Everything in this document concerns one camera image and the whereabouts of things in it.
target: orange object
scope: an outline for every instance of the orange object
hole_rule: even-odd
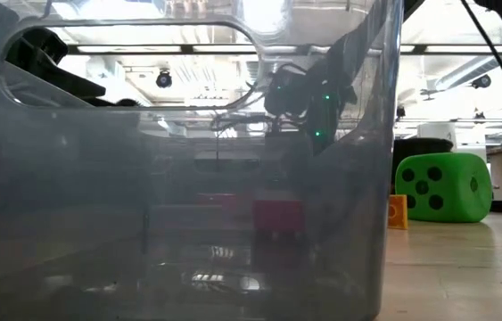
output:
[[[390,195],[387,227],[397,229],[408,228],[406,195]]]

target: transparent plastic bin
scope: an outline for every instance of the transparent plastic bin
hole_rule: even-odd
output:
[[[0,319],[374,319],[401,22],[400,0],[0,0]],[[259,53],[254,94],[283,63],[322,65],[312,77],[340,100],[330,144],[309,129],[155,136],[146,121],[193,106],[91,108],[3,64],[27,28],[136,24],[238,29]]]

